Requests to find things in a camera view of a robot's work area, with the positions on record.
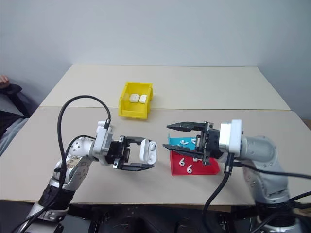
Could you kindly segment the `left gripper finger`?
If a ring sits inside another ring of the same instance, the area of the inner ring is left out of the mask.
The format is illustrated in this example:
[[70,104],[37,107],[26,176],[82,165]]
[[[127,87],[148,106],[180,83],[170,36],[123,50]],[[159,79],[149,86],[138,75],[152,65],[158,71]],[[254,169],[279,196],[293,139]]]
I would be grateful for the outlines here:
[[126,138],[126,145],[129,147],[131,144],[141,145],[142,141],[145,140],[143,137],[129,136]]
[[129,165],[123,164],[120,166],[121,170],[125,171],[142,171],[142,170],[147,170],[153,168],[154,165],[150,164],[142,164],[142,163],[131,163]]

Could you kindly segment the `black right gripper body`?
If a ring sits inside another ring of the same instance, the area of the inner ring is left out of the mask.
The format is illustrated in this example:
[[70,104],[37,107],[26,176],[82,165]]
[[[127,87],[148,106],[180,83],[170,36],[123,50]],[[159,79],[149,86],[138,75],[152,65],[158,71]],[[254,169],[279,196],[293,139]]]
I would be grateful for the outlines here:
[[202,164],[209,166],[210,158],[219,158],[222,155],[219,149],[220,131],[214,129],[210,122],[198,123],[196,127],[201,133],[196,136],[195,150],[202,155]]

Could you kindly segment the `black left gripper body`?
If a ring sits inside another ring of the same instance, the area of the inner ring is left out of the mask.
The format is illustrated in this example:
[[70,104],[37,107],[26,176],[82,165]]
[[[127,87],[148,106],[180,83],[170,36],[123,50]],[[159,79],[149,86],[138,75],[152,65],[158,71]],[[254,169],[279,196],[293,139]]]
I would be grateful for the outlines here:
[[130,154],[130,142],[126,136],[120,136],[119,141],[112,141],[106,155],[106,161],[115,169],[130,169],[127,165]]

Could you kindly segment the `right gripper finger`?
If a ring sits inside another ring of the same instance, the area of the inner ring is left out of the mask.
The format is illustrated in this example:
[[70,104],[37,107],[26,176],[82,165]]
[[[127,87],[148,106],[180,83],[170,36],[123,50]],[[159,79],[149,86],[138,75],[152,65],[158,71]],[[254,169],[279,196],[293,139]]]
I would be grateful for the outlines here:
[[167,148],[170,151],[173,151],[175,153],[178,153],[180,155],[184,155],[187,157],[197,158],[201,160],[206,160],[207,157],[205,153],[203,152],[203,149],[201,146],[195,147],[195,149],[190,149],[183,146],[177,146],[177,145],[170,145],[170,144],[163,144],[163,147]]
[[207,128],[207,123],[198,122],[178,122],[166,126],[167,129],[181,131],[181,132],[191,132],[199,131],[203,132]]

